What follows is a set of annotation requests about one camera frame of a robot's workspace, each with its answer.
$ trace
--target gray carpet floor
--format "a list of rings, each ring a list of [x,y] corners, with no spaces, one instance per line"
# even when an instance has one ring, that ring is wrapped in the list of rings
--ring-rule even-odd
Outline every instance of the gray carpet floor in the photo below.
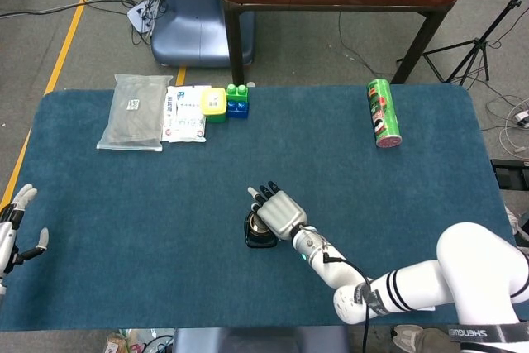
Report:
[[[78,0],[0,0],[0,12],[39,10]],[[508,0],[459,0],[436,34],[430,48],[450,45],[479,36],[503,9]],[[516,20],[529,0],[513,11],[492,35],[498,38]],[[0,189],[3,191],[22,143],[31,127],[54,67],[73,10],[46,17],[20,17],[0,20]],[[529,97],[527,59],[529,58],[529,13],[502,39],[498,50],[489,49],[490,84],[502,94]],[[341,46],[338,14],[334,12],[262,12],[257,16],[255,62],[247,70],[247,79],[260,86],[366,84],[373,75],[351,59]],[[346,13],[342,31],[346,44],[357,50],[379,72],[391,74],[395,60],[404,54],[422,18],[418,15]],[[463,50],[437,55],[434,60],[447,74],[459,62]],[[71,49],[64,62],[56,90],[111,88],[113,75],[173,74],[175,68],[156,64],[150,48],[131,43],[130,26],[124,16],[87,8],[79,23]],[[231,82],[228,69],[189,69],[186,83],[211,83],[225,86]],[[409,83],[434,83],[435,75],[422,60]],[[483,129],[499,126],[510,107],[499,100],[485,105],[498,95],[476,82],[469,90]],[[484,131],[491,158],[512,158],[498,143],[499,129]],[[513,140],[527,145],[527,134],[514,131]],[[508,206],[516,213],[527,211],[528,193],[504,193]],[[85,352],[99,353],[109,330],[0,333],[2,353]],[[353,346],[359,346],[361,327],[353,327]],[[387,327],[372,328],[369,351],[397,351],[391,347]]]

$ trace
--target green can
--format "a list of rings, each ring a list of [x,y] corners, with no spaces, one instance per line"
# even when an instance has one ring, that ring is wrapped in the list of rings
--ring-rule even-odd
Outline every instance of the green can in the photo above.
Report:
[[[375,79],[369,83],[367,98],[377,146],[391,148],[400,145],[403,138],[398,130],[397,115],[395,115],[388,80]]]

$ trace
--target yellow container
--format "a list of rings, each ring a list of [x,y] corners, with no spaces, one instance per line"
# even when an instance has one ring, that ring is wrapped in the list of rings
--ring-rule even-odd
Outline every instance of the yellow container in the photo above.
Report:
[[[222,123],[226,120],[226,90],[206,88],[202,93],[200,108],[208,122]]]

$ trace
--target machine base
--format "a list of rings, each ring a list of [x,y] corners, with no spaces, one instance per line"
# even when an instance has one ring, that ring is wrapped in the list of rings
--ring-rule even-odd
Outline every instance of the machine base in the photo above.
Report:
[[[243,62],[254,58],[255,14],[241,14]],[[155,60],[171,66],[226,68],[230,53],[223,15],[212,20],[167,11],[158,21],[151,41]]]

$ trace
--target black stripe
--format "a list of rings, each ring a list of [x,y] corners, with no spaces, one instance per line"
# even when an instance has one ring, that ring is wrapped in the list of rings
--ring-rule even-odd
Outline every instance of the black stripe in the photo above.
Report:
[[[398,270],[395,270],[395,273],[393,273],[393,289],[395,290],[395,293],[397,294],[397,297],[398,299],[400,299],[400,302],[403,303],[403,306],[409,311],[411,312],[413,309],[410,308],[407,303],[404,302],[404,299],[403,297],[401,297],[399,291],[398,291],[398,288],[397,288],[397,272]]]
[[[386,277],[386,289],[388,290],[388,295],[391,298],[391,302],[393,302],[393,305],[395,305],[397,308],[399,308],[403,312],[406,312],[406,309],[398,304],[397,300],[395,299],[395,297],[391,293],[391,288],[389,287],[389,276],[390,275],[391,275],[391,272],[389,272],[388,273],[388,277]]]
[[[515,353],[514,351],[506,351],[504,349],[498,349],[497,347],[481,345],[473,342],[461,343],[460,349],[463,351],[482,351],[484,353]]]
[[[523,257],[526,259],[527,261],[527,268],[529,269],[529,256],[523,254]],[[527,280],[526,280],[526,283],[523,285],[523,287],[520,288],[520,290],[517,292],[517,293],[514,293],[513,295],[511,295],[511,298],[515,298],[517,297],[518,295],[520,295],[521,293],[524,293],[525,290],[527,289],[527,287],[529,287],[529,271],[527,272]]]

